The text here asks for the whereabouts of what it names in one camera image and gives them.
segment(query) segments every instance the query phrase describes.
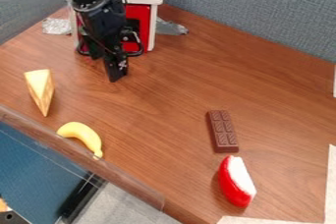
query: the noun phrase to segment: banana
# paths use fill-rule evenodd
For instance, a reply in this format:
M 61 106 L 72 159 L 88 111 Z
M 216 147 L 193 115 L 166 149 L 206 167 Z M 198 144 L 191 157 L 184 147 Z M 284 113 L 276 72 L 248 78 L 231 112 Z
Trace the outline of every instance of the banana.
M 79 123 L 70 122 L 57 130 L 57 134 L 63 138 L 76 138 L 81 140 L 87 148 L 93 151 L 95 157 L 101 158 L 101 139 L 99 135 L 89 126 Z

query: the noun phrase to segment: cheese wedge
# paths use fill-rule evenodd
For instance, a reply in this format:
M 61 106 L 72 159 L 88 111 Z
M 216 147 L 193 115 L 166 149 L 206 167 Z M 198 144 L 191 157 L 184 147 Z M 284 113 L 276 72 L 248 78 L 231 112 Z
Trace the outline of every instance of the cheese wedge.
M 28 90 L 43 116 L 48 115 L 55 85 L 50 70 L 25 72 Z

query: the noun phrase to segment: chocolate bar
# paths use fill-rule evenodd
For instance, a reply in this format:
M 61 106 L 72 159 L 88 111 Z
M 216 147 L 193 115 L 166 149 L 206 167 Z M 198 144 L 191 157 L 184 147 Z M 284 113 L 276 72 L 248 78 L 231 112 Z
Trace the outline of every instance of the chocolate bar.
M 225 110 L 212 110 L 207 113 L 211 139 L 215 152 L 238 152 L 236 133 L 230 114 Z

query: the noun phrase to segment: glass panel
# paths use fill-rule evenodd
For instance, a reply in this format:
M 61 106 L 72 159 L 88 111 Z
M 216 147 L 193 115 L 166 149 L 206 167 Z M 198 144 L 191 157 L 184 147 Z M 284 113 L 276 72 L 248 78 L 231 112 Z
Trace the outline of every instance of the glass panel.
M 161 194 L 116 166 L 1 106 L 0 118 L 0 196 L 29 222 L 175 223 Z

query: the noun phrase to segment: gray carpet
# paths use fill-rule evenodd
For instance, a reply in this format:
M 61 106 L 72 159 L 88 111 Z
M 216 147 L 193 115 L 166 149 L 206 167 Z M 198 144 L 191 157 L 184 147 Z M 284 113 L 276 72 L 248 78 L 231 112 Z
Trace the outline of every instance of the gray carpet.
M 179 224 L 138 198 L 105 185 L 84 208 L 74 224 Z
M 0 44 L 54 13 L 63 0 L 0 0 Z
M 336 62 L 336 0 L 165 0 L 165 2 Z

